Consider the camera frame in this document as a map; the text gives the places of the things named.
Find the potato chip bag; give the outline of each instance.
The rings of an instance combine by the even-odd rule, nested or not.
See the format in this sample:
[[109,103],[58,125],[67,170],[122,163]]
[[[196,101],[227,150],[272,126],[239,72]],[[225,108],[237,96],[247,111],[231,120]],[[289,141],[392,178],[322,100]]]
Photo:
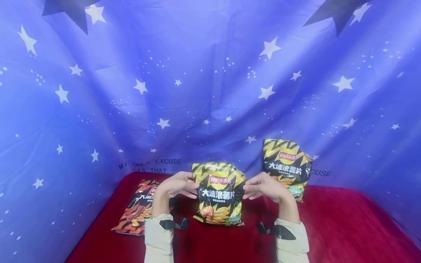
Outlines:
[[[120,234],[142,236],[145,234],[145,221],[151,219],[152,201],[159,183],[155,180],[142,180],[114,230]],[[177,199],[170,199],[170,211]]]
[[245,175],[229,162],[192,164],[199,211],[193,218],[213,225],[243,226],[241,219]]
[[298,202],[310,179],[313,159],[294,141],[265,139],[263,170],[284,184]]

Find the hand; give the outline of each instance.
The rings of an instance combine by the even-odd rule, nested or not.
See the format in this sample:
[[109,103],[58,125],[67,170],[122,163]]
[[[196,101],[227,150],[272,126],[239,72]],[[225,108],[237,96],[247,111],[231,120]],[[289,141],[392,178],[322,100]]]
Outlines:
[[199,184],[191,180],[193,174],[189,172],[178,172],[170,178],[163,181],[155,192],[166,194],[168,198],[173,198],[178,194],[185,195],[187,197],[196,199],[197,191]]
[[266,195],[275,203],[279,203],[285,199],[294,199],[294,196],[288,191],[288,189],[272,178],[265,172],[261,172],[250,180],[246,181],[243,186],[245,194],[243,199],[256,199],[262,195]]

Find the red tablecloth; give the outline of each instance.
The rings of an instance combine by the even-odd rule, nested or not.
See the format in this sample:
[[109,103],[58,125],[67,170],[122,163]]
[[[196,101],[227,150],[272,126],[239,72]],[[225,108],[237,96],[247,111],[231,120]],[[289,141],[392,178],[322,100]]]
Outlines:
[[[141,263],[145,245],[142,236],[117,234],[110,229],[120,216],[140,180],[165,175],[131,173],[114,194],[66,263]],[[299,204],[310,242],[311,263],[416,263],[421,252],[388,215],[365,195],[348,189],[308,186]],[[259,198],[243,204],[243,227],[203,225],[192,219],[197,201],[181,197],[173,214],[190,219],[186,231],[175,230],[176,263],[273,263],[274,237],[259,235],[255,224],[273,223],[277,206]]]

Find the wavy potato chip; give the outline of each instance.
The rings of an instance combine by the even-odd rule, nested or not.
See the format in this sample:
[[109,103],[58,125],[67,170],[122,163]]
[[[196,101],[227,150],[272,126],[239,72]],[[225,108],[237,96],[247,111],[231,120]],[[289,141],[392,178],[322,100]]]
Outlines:
[[193,218],[211,225],[243,226],[241,219],[245,175],[229,162],[192,164],[199,210]]
[[298,202],[302,202],[313,159],[296,142],[280,139],[265,139],[263,153],[263,171],[276,177]]

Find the sleeve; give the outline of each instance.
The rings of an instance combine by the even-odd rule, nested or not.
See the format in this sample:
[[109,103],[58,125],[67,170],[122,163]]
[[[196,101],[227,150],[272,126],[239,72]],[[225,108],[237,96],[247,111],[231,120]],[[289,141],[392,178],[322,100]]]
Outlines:
[[278,263],[308,263],[309,240],[304,224],[295,224],[277,219],[275,225],[286,227],[295,237],[295,240],[276,238]]
[[161,220],[172,220],[173,216],[161,214],[145,223],[145,261],[144,263],[174,263],[173,230],[165,230]]

